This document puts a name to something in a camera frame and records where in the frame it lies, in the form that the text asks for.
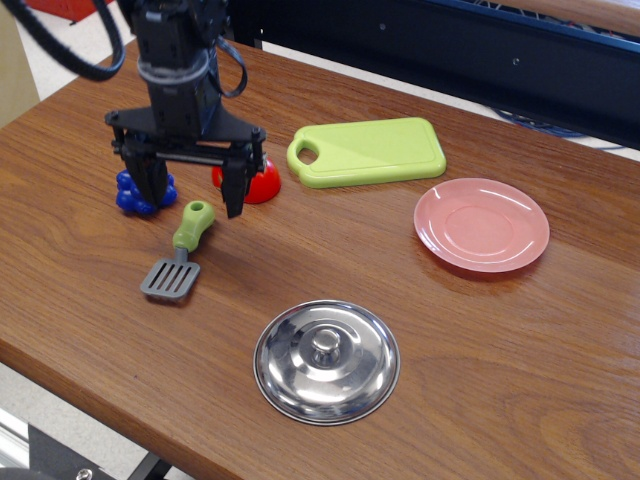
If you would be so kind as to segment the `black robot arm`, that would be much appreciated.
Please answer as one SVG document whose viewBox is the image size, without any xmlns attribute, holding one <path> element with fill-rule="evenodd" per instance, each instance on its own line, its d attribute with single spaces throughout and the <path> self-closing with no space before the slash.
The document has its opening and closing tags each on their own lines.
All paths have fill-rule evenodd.
<svg viewBox="0 0 640 480">
<path fill-rule="evenodd" d="M 243 60 L 221 36 L 228 16 L 223 1 L 122 1 L 136 36 L 138 73 L 150 104 L 117 110 L 105 121 L 114 132 L 112 146 L 144 200 L 158 207 L 168 186 L 169 161 L 218 166 L 227 214 L 243 211 L 252 179 L 263 171 L 265 131 L 229 113 L 218 70 L 219 51 Z"/>
</svg>

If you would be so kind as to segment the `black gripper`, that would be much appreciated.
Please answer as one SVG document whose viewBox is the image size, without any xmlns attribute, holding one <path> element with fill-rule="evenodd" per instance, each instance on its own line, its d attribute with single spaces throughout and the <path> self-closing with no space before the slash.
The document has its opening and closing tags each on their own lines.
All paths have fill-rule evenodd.
<svg viewBox="0 0 640 480">
<path fill-rule="evenodd" d="M 264 170 L 266 132 L 225 110 L 215 74 L 199 78 L 147 79 L 150 105 L 114 110 L 105 121 L 142 198 L 153 207 L 164 199 L 164 159 L 222 166 L 221 192 L 229 219 L 242 214 L 254 173 Z"/>
</svg>

